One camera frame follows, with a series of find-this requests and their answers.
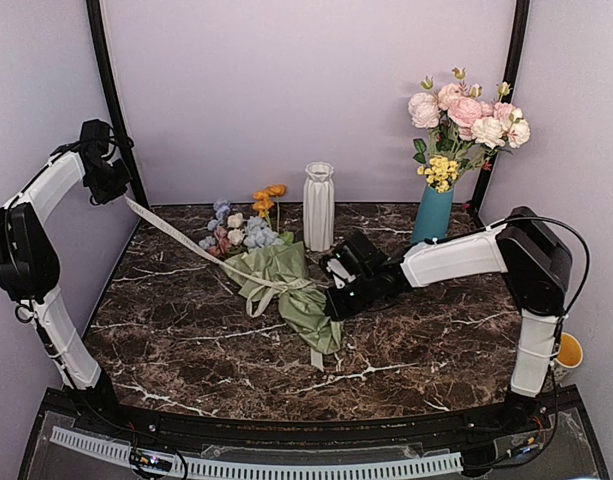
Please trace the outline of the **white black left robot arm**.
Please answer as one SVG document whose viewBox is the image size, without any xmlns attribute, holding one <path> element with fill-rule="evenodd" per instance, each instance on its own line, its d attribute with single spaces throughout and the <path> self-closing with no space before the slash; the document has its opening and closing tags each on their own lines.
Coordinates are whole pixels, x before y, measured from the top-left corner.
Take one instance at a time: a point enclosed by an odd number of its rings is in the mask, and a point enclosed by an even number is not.
<svg viewBox="0 0 613 480">
<path fill-rule="evenodd" d="M 0 287 L 15 303 L 21 323 L 33 324 L 47 356 L 78 409 L 106 436 L 127 427 L 112 382 L 89 353 L 65 306 L 59 286 L 61 267 L 45 224 L 77 184 L 90 192 L 93 205 L 124 195 L 131 176 L 119 147 L 131 147 L 105 121 L 83 123 L 77 141 L 57 147 L 37 174 L 0 207 Z"/>
</svg>

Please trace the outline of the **white printed ribbon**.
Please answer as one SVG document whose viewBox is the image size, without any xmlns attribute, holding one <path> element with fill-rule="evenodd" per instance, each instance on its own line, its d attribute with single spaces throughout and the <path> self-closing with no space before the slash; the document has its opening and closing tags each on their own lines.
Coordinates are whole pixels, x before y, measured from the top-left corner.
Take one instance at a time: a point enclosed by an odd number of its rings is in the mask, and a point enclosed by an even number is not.
<svg viewBox="0 0 613 480">
<path fill-rule="evenodd" d="M 251 273 L 238 270 L 231 263 L 224 262 L 217 257 L 211 255 L 206 250 L 202 249 L 197 243 L 193 242 L 190 238 L 184 235 L 182 232 L 174 228 L 171 224 L 161 219 L 147 208 L 139 205 L 128 196 L 124 197 L 128 207 L 141 219 L 148 222 L 158 230 L 164 232 L 184 247 L 191 250 L 193 253 L 199 255 L 203 259 L 220 266 L 229 272 L 234 273 L 237 277 L 247 279 L 249 282 L 254 282 L 257 287 L 249 291 L 246 298 L 245 311 L 246 314 L 251 317 L 259 317 L 265 312 L 266 308 L 270 304 L 271 300 L 277 296 L 282 296 L 292 293 L 300 289 L 304 289 L 312 284 L 312 282 L 306 278 L 307 273 L 302 276 L 296 276 L 290 281 L 284 280 L 269 280 L 261 276 L 261 273 L 253 270 Z"/>
</svg>

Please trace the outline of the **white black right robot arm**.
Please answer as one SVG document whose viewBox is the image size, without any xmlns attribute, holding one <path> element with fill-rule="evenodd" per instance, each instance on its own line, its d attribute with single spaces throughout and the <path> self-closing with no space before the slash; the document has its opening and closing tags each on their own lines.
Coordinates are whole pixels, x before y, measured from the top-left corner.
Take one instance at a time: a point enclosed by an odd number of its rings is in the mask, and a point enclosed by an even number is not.
<svg viewBox="0 0 613 480">
<path fill-rule="evenodd" d="M 355 232 L 320 262 L 335 282 L 325 292 L 325 313 L 343 321 L 403 292 L 446 280 L 502 274 L 522 321 L 510 386 L 496 424 L 516 434 L 535 416 L 567 316 L 564 302 L 572 254 L 551 224 L 521 206 L 472 233 L 426 238 L 392 255 Z"/>
</svg>

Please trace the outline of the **blue orange flower bouquet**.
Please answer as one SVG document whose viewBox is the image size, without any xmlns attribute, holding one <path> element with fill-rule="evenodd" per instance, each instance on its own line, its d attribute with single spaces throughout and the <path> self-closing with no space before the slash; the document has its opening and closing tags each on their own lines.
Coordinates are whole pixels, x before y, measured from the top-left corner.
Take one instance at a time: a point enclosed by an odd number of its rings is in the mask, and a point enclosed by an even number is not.
<svg viewBox="0 0 613 480">
<path fill-rule="evenodd" d="M 213 218 L 207 224 L 209 235 L 198 242 L 199 247 L 216 258 L 225 259 L 265 247 L 291 245 L 294 234 L 279 231 L 279 199 L 286 192 L 283 184 L 256 191 L 252 195 L 254 215 L 248 218 L 242 212 L 233 212 L 228 200 L 216 200 Z"/>
</svg>

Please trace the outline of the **green wrapping paper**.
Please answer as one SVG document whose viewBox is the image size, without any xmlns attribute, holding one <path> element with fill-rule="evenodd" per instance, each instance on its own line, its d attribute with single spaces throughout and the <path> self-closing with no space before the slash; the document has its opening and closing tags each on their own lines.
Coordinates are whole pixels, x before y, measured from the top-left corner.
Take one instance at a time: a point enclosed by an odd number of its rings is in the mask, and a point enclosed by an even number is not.
<svg viewBox="0 0 613 480">
<path fill-rule="evenodd" d="M 310 279 L 303 243 L 242 253 L 225 260 L 222 269 L 240 286 L 248 316 L 259 317 L 276 302 L 280 317 L 313 350 L 341 350 L 343 324 L 325 313 L 326 296 Z"/>
</svg>

